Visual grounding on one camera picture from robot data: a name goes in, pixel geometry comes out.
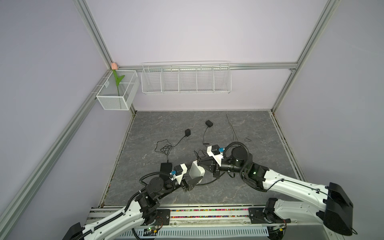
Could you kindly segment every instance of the robotic arm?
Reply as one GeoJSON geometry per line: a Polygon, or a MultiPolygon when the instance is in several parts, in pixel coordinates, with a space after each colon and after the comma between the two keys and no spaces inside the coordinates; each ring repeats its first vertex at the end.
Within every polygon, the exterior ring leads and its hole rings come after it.
{"type": "MultiPolygon", "coordinates": [[[[353,204],[339,185],[311,184],[258,165],[240,142],[233,142],[225,148],[209,146],[207,154],[208,157],[199,161],[175,166],[171,173],[153,172],[143,176],[139,181],[144,187],[129,199],[124,208],[98,222],[83,227],[80,223],[73,225],[63,240],[112,240],[141,225],[159,225],[159,199],[180,187],[185,192],[191,191],[201,182],[206,170],[216,178],[220,177],[220,172],[239,173],[241,179],[255,190],[281,192],[308,204],[308,208],[303,209],[297,206],[297,202],[271,198],[262,212],[250,212],[253,223],[289,223],[289,218],[315,219],[336,233],[352,235],[353,204]],[[226,152],[232,147],[231,155],[227,156],[226,152]],[[151,176],[155,177],[149,184],[145,183],[144,179],[151,176]]],[[[156,227],[148,229],[152,234],[157,230],[156,227]]]]}

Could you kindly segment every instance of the wall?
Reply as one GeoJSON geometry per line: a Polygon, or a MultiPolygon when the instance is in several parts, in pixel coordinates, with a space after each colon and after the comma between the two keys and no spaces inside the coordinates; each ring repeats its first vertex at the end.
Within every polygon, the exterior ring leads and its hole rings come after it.
{"type": "Polygon", "coordinates": [[[382,239],[383,12],[383,1],[342,1],[277,110],[308,180],[352,200],[352,239],[382,239]]]}
{"type": "MultiPolygon", "coordinates": [[[[164,61],[296,62],[326,0],[87,0],[121,66],[164,61]]],[[[138,93],[146,110],[271,109],[287,70],[233,71],[228,94],[138,93]]]]}
{"type": "MultiPolygon", "coordinates": [[[[106,67],[71,0],[0,1],[0,32],[2,214],[106,67]]],[[[9,239],[61,239],[84,223],[128,121],[96,103],[9,239]]]]}

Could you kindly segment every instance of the metal beam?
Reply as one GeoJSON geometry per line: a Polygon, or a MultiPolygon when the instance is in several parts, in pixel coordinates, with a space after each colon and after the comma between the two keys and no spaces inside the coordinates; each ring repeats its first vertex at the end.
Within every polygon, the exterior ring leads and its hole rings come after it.
{"type": "Polygon", "coordinates": [[[108,52],[107,46],[101,37],[101,34],[96,26],[96,23],[91,15],[91,12],[88,8],[85,0],[73,0],[79,14],[88,29],[88,32],[95,43],[97,49],[100,52],[101,57],[103,58],[105,65],[107,68],[111,68],[112,58],[108,52]]]}
{"type": "Polygon", "coordinates": [[[315,46],[317,40],[323,33],[328,20],[331,18],[337,7],[339,6],[341,0],[328,0],[326,3],[316,25],[313,29],[310,38],[308,39],[306,45],[304,46],[298,60],[297,60],[297,67],[295,70],[291,71],[291,74],[289,75],[287,81],[285,82],[282,90],[280,91],[280,94],[278,95],[273,107],[272,112],[276,112],[278,107],[280,106],[281,102],[283,101],[286,93],[288,92],[291,84],[296,79],[298,73],[300,72],[301,68],[303,67],[305,61],[307,60],[308,56],[310,55],[313,47],[315,46]]]}
{"type": "MultiPolygon", "coordinates": [[[[175,68],[190,67],[191,65],[172,65],[175,68]]],[[[151,68],[169,68],[171,65],[151,65],[151,68]]],[[[295,69],[297,63],[231,63],[231,70],[256,70],[256,69],[295,69]]],[[[120,70],[136,70],[142,72],[143,66],[119,66],[120,70]]]]}
{"type": "Polygon", "coordinates": [[[100,90],[101,85],[105,82],[105,78],[109,74],[110,71],[107,71],[100,79],[97,86],[89,94],[85,102],[81,105],[79,110],[61,132],[55,143],[51,146],[49,151],[40,161],[39,165],[25,182],[24,186],[20,189],[20,191],[5,209],[4,213],[0,216],[0,240],[4,240],[8,237],[17,221],[28,207],[33,197],[36,195],[44,180],[51,172],[53,166],[56,164],[57,160],[64,152],[72,137],[83,123],[85,117],[92,109],[96,100],[96,93],[100,90]]]}

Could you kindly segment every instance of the white wire rack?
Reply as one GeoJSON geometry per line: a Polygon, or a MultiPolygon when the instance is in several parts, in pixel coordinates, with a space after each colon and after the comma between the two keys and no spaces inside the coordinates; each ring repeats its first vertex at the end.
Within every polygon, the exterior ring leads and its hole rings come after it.
{"type": "Polygon", "coordinates": [[[119,84],[119,91],[115,77],[110,72],[96,97],[105,110],[129,110],[140,80],[135,70],[116,70],[116,73],[119,77],[125,75],[119,84]]]}
{"type": "Polygon", "coordinates": [[[142,91],[164,93],[229,93],[230,62],[143,63],[142,91]]]}

